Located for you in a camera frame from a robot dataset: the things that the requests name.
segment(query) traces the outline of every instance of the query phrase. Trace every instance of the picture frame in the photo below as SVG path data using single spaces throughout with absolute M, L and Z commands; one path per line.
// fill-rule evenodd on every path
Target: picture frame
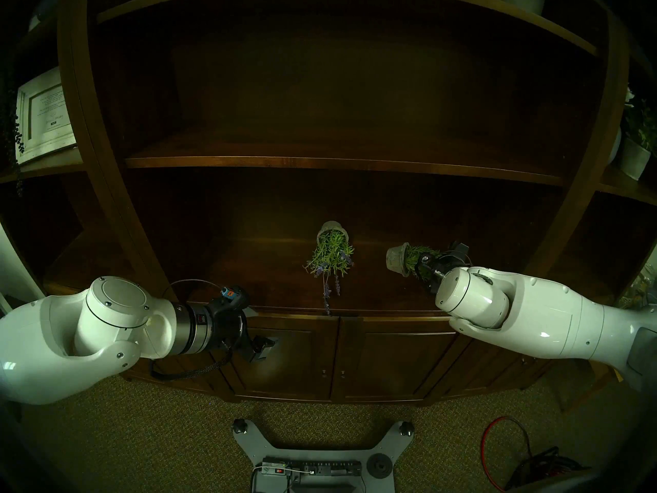
M 39 75 L 18 89 L 16 115 L 24 146 L 24 152 L 20 152 L 16 145 L 16 161 L 19 164 L 75 145 L 59 67 Z

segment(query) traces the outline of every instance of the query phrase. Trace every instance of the hanging plant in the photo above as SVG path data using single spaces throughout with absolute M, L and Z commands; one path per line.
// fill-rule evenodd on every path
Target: hanging plant
M 325 222 L 317 234 L 317 248 L 313 258 L 307 261 L 304 268 L 315 277 L 322 276 L 324 308 L 328 315 L 331 315 L 331 276 L 335 278 L 335 291 L 340 296 L 340 277 L 344 277 L 353 266 L 352 254 L 353 246 L 349 244 L 349 235 L 340 223 Z

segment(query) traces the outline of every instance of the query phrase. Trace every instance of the concrete pot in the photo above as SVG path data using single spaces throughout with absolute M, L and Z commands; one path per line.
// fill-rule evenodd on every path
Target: concrete pot
M 409 243 L 404 242 L 398 247 L 391 247 L 386 253 L 386 267 L 388 270 L 400 273 L 404 277 L 409 276 L 409 270 L 406 268 L 406 249 Z
M 625 138 L 623 151 L 618 162 L 620 170 L 633 180 L 638 180 L 650 160 L 650 152 L 637 143 Z
M 326 221 L 324 224 L 322 224 L 322 227 L 319 229 L 319 233 L 317 234 L 317 245 L 319 245 L 319 237 L 321 234 L 332 229 L 337 229 L 338 231 L 342 232 L 347 242 L 349 241 L 349 234 L 338 221 Z

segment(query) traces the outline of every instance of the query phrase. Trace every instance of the white cable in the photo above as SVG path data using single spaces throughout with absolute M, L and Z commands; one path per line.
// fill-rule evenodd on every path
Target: white cable
M 267 466 L 267 467 L 254 467 L 253 470 L 251 470 L 251 472 L 255 472 L 259 468 L 276 468 L 276 467 L 270 467 L 270 466 Z M 298 472 L 298 473 L 307 473 L 309 475 L 314 475 L 315 474 L 315 472 L 306 472 L 305 470 L 295 470 L 293 468 L 283 468 L 282 470 L 289 470 L 290 472 Z

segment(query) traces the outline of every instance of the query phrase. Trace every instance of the lavender plant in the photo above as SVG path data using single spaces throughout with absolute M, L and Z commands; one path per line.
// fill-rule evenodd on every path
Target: lavender plant
M 439 250 L 431 249 L 430 247 L 427 247 L 425 245 L 409 245 L 406 248 L 404 264 L 406 265 L 406 268 L 410 272 L 412 272 L 416 278 L 417 278 L 417 272 L 415 271 L 415 266 L 417 265 L 420 256 L 425 252 L 428 252 L 433 256 L 438 256 L 440 254 Z M 418 267 L 418 270 L 420 271 L 420 277 L 422 277 L 427 281 L 431 279 L 431 272 L 429 272 L 424 266 L 420 265 Z
M 329 229 L 319 235 L 319 244 L 313 253 L 313 258 L 308 260 L 305 269 L 315 277 L 322 276 L 324 284 L 324 308 L 326 314 L 331 314 L 329 298 L 332 290 L 329 286 L 331 276 L 335 277 L 335 291 L 340 296 L 339 277 L 347 273 L 353 265 L 353 246 L 347 241 L 347 237 L 338 229 Z

